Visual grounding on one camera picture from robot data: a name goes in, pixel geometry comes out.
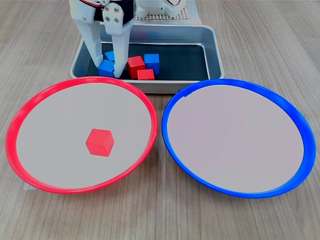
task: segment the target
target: block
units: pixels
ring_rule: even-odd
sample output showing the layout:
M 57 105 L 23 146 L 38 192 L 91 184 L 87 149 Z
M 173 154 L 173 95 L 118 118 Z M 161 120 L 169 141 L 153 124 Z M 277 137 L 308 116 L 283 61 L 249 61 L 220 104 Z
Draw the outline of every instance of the block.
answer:
M 127 67 L 131 79 L 138 79 L 138 70 L 146 69 L 145 62 L 141 56 L 129 57 Z
M 114 78 L 115 63 L 109 60 L 103 60 L 103 62 L 98 67 L 99 76 Z
M 115 144 L 111 131 L 104 129 L 92 129 L 85 142 L 91 155 L 109 157 Z
M 160 61 L 159 54 L 145 54 L 144 63 L 146 69 L 152 69 L 155 75 L 158 75 L 160 72 Z
M 138 80 L 155 80 L 153 69 L 138 70 Z
M 104 58 L 108 61 L 115 61 L 115 52 L 114 51 L 108 51 L 104 54 Z

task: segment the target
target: metal tray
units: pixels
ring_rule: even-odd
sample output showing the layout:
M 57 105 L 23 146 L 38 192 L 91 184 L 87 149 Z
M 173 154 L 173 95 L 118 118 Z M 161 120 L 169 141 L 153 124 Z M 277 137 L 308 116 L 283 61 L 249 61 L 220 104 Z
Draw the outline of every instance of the metal tray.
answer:
M 100 25 L 102 51 L 112 51 L 111 36 Z M 160 74 L 155 80 L 132 80 L 125 69 L 119 79 L 146 94 L 175 94 L 199 81 L 224 78 L 215 32 L 205 25 L 134 24 L 130 34 L 129 57 L 158 53 Z M 81 40 L 70 76 L 97 76 L 86 44 Z

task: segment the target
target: table surface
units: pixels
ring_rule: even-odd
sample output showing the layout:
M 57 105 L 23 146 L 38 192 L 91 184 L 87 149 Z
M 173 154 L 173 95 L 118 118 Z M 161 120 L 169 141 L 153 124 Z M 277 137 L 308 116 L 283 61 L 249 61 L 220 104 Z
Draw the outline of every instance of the table surface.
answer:
M 262 85 L 293 103 L 319 150 L 320 2 L 196 4 L 202 23 L 216 31 L 225 77 Z M 80 40 L 67 1 L 0 1 L 1 240 L 319 239 L 318 155 L 307 180 L 289 193 L 236 198 L 189 177 L 159 129 L 146 161 L 116 184 L 78 195 L 24 190 L 7 161 L 7 129 L 27 100 L 69 78 Z M 172 96 L 149 97 L 160 122 Z

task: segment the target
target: white robot body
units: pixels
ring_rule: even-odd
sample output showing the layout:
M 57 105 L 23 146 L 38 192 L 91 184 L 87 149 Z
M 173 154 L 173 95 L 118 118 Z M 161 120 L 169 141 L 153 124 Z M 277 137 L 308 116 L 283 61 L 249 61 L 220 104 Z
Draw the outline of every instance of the white robot body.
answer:
M 176 18 L 177 15 L 186 7 L 187 0 L 178 0 L 176 4 L 168 0 L 138 0 L 136 16 L 139 19 L 147 15 L 168 15 Z

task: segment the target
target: blue cube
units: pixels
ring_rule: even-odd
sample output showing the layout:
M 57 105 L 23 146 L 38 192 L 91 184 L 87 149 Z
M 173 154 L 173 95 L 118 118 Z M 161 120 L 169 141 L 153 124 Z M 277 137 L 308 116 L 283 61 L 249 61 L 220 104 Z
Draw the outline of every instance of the blue cube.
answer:
M 98 67 L 99 76 L 114 78 L 115 63 L 113 61 L 103 60 Z
M 160 61 L 159 54 L 145 54 L 144 55 L 144 63 L 146 69 L 153 69 L 153 73 L 155 75 L 159 74 L 160 71 Z
M 108 61 L 115 61 L 115 53 L 114 51 L 108 51 L 104 54 L 104 58 Z

